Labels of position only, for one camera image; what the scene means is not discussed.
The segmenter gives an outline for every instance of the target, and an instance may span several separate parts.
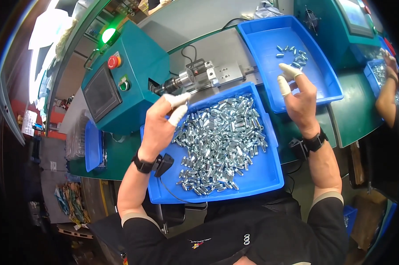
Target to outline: forearm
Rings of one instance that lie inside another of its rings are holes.
[[[379,115],[392,128],[395,122],[395,94],[397,92],[395,80],[388,78],[381,87],[379,97],[376,100],[376,109]]]
[[[130,164],[119,188],[117,208],[120,216],[129,212],[145,212],[142,202],[147,191],[149,175],[139,172],[133,162]]]
[[[308,164],[315,186],[314,199],[328,191],[341,193],[342,180],[338,162],[328,141],[324,141],[316,152],[310,151]]]

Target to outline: printed logo on shirt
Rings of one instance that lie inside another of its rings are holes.
[[[205,241],[208,241],[208,240],[210,240],[211,239],[211,237],[210,238],[207,238],[207,239],[204,239],[204,240],[199,240],[199,241],[193,241],[193,240],[190,240],[190,239],[188,239],[189,241],[191,241],[191,243],[194,243],[194,246],[192,247],[193,249],[196,249],[197,247],[199,247],[200,245],[202,245]]]
[[[192,247],[193,249],[196,249],[197,247],[199,247],[200,245],[202,245],[204,242],[201,243],[195,243],[194,246]]]

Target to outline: logo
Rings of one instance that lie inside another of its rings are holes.
[[[250,244],[250,234],[245,234],[244,236],[244,245]]]
[[[192,241],[190,239],[188,239],[189,241],[191,241],[191,243],[194,243],[194,246],[192,247],[193,249],[196,249],[197,247],[199,247],[200,245],[202,245],[205,241],[210,240],[210,238],[204,239],[204,240],[199,240],[199,241]]]
[[[193,249],[196,249],[197,247],[199,247],[200,245],[202,245],[204,242],[201,243],[195,243],[194,246],[192,247]]]

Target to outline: green indicator light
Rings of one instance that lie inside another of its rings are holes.
[[[114,32],[116,32],[115,28],[109,28],[104,31],[102,34],[102,42],[106,43],[113,36]]]

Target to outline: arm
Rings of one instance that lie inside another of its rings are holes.
[[[289,117],[298,126],[305,139],[311,139],[320,132],[320,125],[316,119],[316,94],[317,88],[308,80],[300,70],[280,64],[284,71],[277,78],[280,91],[284,98]],[[296,86],[289,86],[287,82],[295,80],[299,93],[293,95],[291,90]],[[330,144],[325,141],[316,152],[310,151],[308,158],[311,177],[315,185],[314,199],[329,191],[341,193],[342,180]]]
[[[375,106],[379,115],[393,128],[396,117],[395,94],[397,93],[398,78],[396,72],[386,67],[386,82],[380,89]]]
[[[148,14],[152,15],[154,12],[158,11],[159,9],[163,8],[164,6],[170,4],[171,0],[160,0],[160,3],[151,10],[148,10]]]
[[[189,93],[176,97],[165,94],[149,108],[145,119],[144,139],[138,150],[140,161],[154,162],[160,152],[170,144],[176,125],[188,110],[185,103],[189,98]],[[172,114],[167,120],[166,115],[171,111]],[[129,213],[145,215],[142,202],[147,191],[149,175],[139,172],[133,162],[130,164],[119,188],[117,208],[120,217]]]

